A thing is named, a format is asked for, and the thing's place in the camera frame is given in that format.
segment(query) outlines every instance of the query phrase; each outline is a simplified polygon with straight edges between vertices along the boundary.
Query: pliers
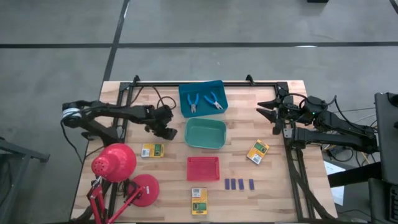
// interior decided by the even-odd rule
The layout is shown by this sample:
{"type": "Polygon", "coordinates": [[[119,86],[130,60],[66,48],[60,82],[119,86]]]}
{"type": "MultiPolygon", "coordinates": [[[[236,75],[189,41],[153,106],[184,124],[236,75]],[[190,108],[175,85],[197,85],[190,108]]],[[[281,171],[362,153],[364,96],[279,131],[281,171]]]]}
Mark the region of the pliers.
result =
{"type": "Polygon", "coordinates": [[[199,100],[199,93],[197,93],[197,98],[195,99],[194,103],[192,103],[191,96],[188,93],[188,104],[191,106],[191,113],[195,113],[197,111],[198,100],[199,100]]]}
{"type": "Polygon", "coordinates": [[[214,101],[209,99],[207,96],[205,96],[205,100],[210,104],[215,105],[218,110],[223,109],[223,107],[217,102],[217,96],[213,92],[211,92],[211,94],[213,95],[214,101]]]}

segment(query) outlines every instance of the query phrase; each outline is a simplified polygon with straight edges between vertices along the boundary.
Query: red tray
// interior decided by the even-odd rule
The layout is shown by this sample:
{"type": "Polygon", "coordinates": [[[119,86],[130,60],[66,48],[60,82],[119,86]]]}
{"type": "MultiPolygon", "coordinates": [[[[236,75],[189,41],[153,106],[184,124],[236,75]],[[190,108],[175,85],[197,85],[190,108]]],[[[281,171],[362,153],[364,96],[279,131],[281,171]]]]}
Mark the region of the red tray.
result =
{"type": "Polygon", "coordinates": [[[212,181],[220,179],[218,157],[188,157],[187,180],[212,181]]]}

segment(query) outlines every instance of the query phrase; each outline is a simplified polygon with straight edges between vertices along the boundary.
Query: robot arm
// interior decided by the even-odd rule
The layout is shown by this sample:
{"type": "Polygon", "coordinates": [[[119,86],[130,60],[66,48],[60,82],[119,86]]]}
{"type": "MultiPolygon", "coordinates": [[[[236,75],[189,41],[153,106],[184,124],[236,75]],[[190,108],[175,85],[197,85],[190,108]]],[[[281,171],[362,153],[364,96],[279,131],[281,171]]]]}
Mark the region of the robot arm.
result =
{"type": "Polygon", "coordinates": [[[99,136],[105,146],[119,142],[116,128],[104,127],[94,119],[99,116],[128,119],[136,124],[145,124],[147,132],[155,136],[172,140],[177,130],[168,128],[173,113],[169,106],[163,105],[157,109],[153,105],[116,106],[100,101],[74,101],[62,105],[62,123],[70,128],[81,127],[99,136]]]}
{"type": "Polygon", "coordinates": [[[270,110],[258,108],[257,111],[275,123],[273,134],[279,134],[284,130],[284,137],[292,147],[304,149],[305,145],[315,142],[350,146],[368,154],[377,152],[376,136],[371,127],[350,123],[327,111],[328,105],[334,101],[325,103],[319,98],[309,96],[297,106],[293,104],[293,96],[279,95],[272,101],[258,103],[259,106],[270,110]],[[317,131],[305,128],[284,129],[285,120],[289,120],[290,123],[313,124],[317,131]],[[327,134],[328,131],[339,134],[327,134]]]}

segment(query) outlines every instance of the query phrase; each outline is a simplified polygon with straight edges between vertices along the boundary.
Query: wooden table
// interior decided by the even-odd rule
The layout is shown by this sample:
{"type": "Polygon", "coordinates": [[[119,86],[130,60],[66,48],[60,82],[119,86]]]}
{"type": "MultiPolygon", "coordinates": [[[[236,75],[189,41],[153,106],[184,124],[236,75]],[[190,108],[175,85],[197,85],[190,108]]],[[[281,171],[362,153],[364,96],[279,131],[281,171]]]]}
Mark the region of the wooden table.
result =
{"type": "MultiPolygon", "coordinates": [[[[303,81],[288,81],[291,93],[306,95],[303,81]]],[[[100,100],[116,104],[119,82],[104,82],[100,100]]],[[[162,96],[171,96],[177,102],[173,110],[170,128],[178,133],[173,141],[157,138],[144,131],[143,125],[129,123],[126,144],[136,153],[137,167],[131,177],[138,174],[150,174],[160,184],[157,201],[150,207],[131,206],[119,217],[119,222],[276,222],[297,221],[289,171],[282,135],[272,135],[273,124],[261,116],[255,108],[257,102],[275,98],[271,87],[226,87],[225,92],[229,107],[224,114],[205,116],[223,120],[227,127],[226,144],[220,150],[192,148],[184,142],[185,119],[180,111],[180,100],[177,87],[159,87],[162,96]],[[267,155],[260,165],[246,158],[249,148],[260,139],[270,145],[267,155]],[[165,156],[161,159],[142,159],[141,148],[145,142],[165,143],[165,156]],[[189,156],[218,156],[220,159],[221,179],[217,182],[187,181],[186,163],[189,156]],[[224,179],[244,179],[244,190],[225,190],[224,179]],[[255,190],[249,190],[249,179],[254,179],[255,190]],[[191,215],[191,188],[208,189],[208,215],[191,215]]],[[[295,103],[301,98],[295,97],[295,103]]],[[[144,88],[136,105],[155,104],[158,101],[156,92],[144,88]]],[[[172,105],[171,100],[165,103],[172,105]]],[[[110,126],[112,118],[100,117],[97,121],[110,126]]],[[[90,142],[87,153],[102,145],[101,141],[90,142]]],[[[304,161],[310,188],[319,202],[333,216],[336,216],[335,205],[323,165],[319,147],[307,147],[304,161]]],[[[91,162],[99,154],[94,153],[85,160],[80,177],[72,218],[81,215],[89,205],[86,194],[94,174],[91,162]]],[[[303,193],[300,198],[305,210],[303,193]]],[[[119,209],[124,199],[117,197],[115,210],[119,209]]]]}

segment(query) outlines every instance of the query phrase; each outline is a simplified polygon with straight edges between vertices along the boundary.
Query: red lamp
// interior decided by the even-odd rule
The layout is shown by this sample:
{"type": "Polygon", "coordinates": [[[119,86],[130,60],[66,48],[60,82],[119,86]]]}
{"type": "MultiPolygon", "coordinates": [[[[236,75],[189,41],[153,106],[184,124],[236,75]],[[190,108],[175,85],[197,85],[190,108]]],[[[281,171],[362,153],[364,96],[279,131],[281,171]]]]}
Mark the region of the red lamp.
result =
{"type": "Polygon", "coordinates": [[[102,150],[91,164],[91,169],[110,182],[122,182],[130,177],[137,166],[134,151],[126,144],[116,143],[102,150]]]}
{"type": "MultiPolygon", "coordinates": [[[[105,147],[105,149],[94,159],[91,169],[98,175],[110,182],[122,182],[128,179],[137,166],[137,158],[134,151],[126,144],[116,143],[105,147]]],[[[149,174],[141,174],[131,180],[138,186],[143,187],[139,198],[133,200],[138,207],[152,205],[159,196],[159,183],[149,174]]],[[[129,185],[128,192],[134,191],[129,185]]]]}

